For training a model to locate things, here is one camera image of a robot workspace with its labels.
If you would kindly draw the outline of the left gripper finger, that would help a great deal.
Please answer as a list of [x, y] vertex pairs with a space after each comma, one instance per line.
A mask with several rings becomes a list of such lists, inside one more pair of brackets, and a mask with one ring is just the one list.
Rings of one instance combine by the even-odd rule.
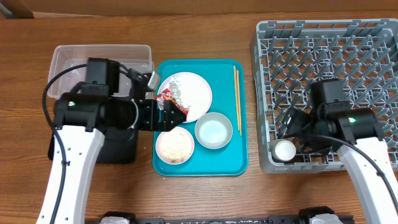
[[185, 122], [187, 115], [172, 101], [164, 101], [160, 111], [159, 131], [171, 131], [174, 127]]
[[149, 79], [146, 77], [146, 73], [140, 73], [133, 68], [130, 68], [127, 73], [128, 78], [131, 80], [129, 98], [134, 100], [143, 100], [148, 91], [147, 84]]

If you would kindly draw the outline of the red snack wrapper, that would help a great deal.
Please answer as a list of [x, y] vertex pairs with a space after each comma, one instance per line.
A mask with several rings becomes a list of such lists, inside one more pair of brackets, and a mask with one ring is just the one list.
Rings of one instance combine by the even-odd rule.
[[171, 101], [180, 111], [182, 111], [185, 115], [188, 115], [189, 107], [184, 107], [181, 103], [178, 103], [174, 92], [170, 91], [168, 88], [156, 95], [155, 100], [158, 102], [160, 109], [164, 109], [164, 103], [166, 101]]

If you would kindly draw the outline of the small white cup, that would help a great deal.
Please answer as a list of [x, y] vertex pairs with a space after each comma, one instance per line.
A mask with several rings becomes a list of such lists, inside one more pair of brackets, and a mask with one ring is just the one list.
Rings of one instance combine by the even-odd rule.
[[295, 145], [286, 139], [276, 139], [270, 144], [271, 155], [277, 161], [288, 162], [296, 155]]

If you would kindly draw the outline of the white tissue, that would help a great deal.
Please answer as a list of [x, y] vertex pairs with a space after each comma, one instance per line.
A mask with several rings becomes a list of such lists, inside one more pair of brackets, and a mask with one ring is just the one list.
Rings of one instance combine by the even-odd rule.
[[176, 78], [172, 77], [169, 81], [169, 90], [172, 92], [173, 97], [176, 100], [181, 100], [183, 95], [183, 88], [181, 81]]

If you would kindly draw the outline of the large white plate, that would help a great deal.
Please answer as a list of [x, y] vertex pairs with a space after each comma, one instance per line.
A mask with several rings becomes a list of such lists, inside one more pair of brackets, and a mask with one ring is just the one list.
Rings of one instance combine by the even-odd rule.
[[157, 90], [157, 94], [169, 88], [169, 81], [172, 77], [178, 78], [182, 83], [183, 95], [177, 100], [184, 107], [189, 107], [186, 123], [201, 118], [210, 109], [213, 94], [208, 82], [201, 76], [192, 72], [178, 72], [166, 78]]

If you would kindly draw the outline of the small pink-white plate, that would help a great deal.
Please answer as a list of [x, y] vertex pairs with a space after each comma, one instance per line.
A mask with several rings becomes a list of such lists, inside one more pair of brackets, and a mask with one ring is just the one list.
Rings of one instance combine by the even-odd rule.
[[191, 158], [195, 148], [193, 136], [184, 128], [175, 127], [161, 132], [155, 142], [155, 151], [160, 160], [170, 165], [179, 165]]

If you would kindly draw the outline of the grey bowl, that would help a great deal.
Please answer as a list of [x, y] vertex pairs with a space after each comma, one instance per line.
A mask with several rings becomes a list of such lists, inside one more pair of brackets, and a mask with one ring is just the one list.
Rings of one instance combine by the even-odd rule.
[[208, 149], [221, 149], [233, 137], [231, 121], [223, 114], [211, 112], [199, 118], [195, 125], [197, 141]]

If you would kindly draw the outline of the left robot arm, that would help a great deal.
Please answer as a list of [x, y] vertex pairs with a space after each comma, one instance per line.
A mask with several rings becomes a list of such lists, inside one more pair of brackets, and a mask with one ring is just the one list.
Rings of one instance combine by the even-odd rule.
[[158, 109], [145, 98], [160, 81], [156, 72], [141, 73], [115, 60], [89, 58], [85, 81], [54, 104], [54, 117], [42, 107], [52, 130], [52, 168], [38, 223], [84, 223], [93, 170], [110, 129], [170, 131], [187, 119], [172, 100]]

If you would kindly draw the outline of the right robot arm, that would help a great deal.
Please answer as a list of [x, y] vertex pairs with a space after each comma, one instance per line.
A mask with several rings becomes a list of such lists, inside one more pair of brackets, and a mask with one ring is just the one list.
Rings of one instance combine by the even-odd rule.
[[397, 180], [384, 132], [369, 108], [352, 109], [337, 79], [310, 85], [312, 110], [289, 108], [278, 131], [312, 152], [333, 151], [346, 168], [368, 223], [397, 223]]

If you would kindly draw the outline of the black tray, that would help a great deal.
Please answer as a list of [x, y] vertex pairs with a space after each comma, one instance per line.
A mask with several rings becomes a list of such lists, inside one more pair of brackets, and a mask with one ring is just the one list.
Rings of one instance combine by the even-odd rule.
[[138, 110], [134, 103], [58, 100], [54, 125], [66, 160], [90, 156], [103, 164], [128, 164], [136, 154]]

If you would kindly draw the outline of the teal serving tray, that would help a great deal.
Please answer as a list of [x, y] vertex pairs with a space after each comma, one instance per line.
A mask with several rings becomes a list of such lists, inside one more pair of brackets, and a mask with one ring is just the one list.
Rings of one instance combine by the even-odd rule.
[[[239, 72], [241, 132], [238, 131], [236, 116], [234, 69]], [[165, 163], [153, 151], [154, 169], [167, 177], [241, 175], [249, 164], [243, 67], [233, 59], [180, 59], [166, 60], [157, 70], [162, 82], [178, 72], [196, 73], [208, 82], [213, 94], [209, 111], [225, 115], [231, 121], [234, 131], [230, 142], [221, 149], [208, 149], [195, 141], [193, 155], [179, 165]]]

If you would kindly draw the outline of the grey dish rack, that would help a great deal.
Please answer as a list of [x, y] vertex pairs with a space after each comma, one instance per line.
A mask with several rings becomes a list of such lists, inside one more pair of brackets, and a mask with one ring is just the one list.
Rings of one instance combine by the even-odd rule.
[[342, 170], [331, 152], [277, 161], [270, 143], [289, 108], [309, 112], [309, 86], [338, 78], [352, 108], [377, 115], [397, 168], [397, 21], [395, 19], [261, 21], [251, 41], [259, 164], [269, 174]]

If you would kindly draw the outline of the wooden chopstick right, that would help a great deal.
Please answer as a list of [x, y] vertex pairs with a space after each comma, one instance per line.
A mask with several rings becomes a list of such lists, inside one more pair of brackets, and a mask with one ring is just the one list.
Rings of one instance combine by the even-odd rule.
[[236, 81], [237, 81], [237, 95], [238, 95], [239, 133], [240, 133], [240, 136], [242, 136], [242, 118], [241, 118], [241, 97], [240, 97], [239, 70], [236, 71]]

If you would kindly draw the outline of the wooden chopstick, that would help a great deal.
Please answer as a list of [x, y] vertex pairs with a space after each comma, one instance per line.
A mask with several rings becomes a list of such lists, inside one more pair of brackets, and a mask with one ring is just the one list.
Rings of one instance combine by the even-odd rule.
[[233, 65], [233, 74], [234, 74], [234, 93], [235, 93], [235, 103], [236, 103], [236, 117], [237, 117], [238, 131], [240, 131], [240, 125], [239, 125], [239, 106], [238, 106], [238, 91], [237, 91], [236, 66], [235, 66], [235, 65]]
[[239, 133], [240, 133], [240, 136], [242, 136], [242, 118], [241, 118], [241, 97], [240, 97], [239, 70], [236, 71], [236, 81], [237, 81], [237, 95], [238, 95]]

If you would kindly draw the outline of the wooden chopstick left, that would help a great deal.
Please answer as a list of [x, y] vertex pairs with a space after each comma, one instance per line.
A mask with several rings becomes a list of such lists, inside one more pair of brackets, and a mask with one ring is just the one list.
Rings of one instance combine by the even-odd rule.
[[240, 125], [239, 125], [239, 106], [238, 106], [238, 91], [237, 91], [236, 66], [235, 66], [235, 65], [233, 65], [233, 74], [234, 74], [234, 93], [235, 93], [235, 103], [236, 103], [236, 117], [237, 117], [238, 131], [240, 131]]

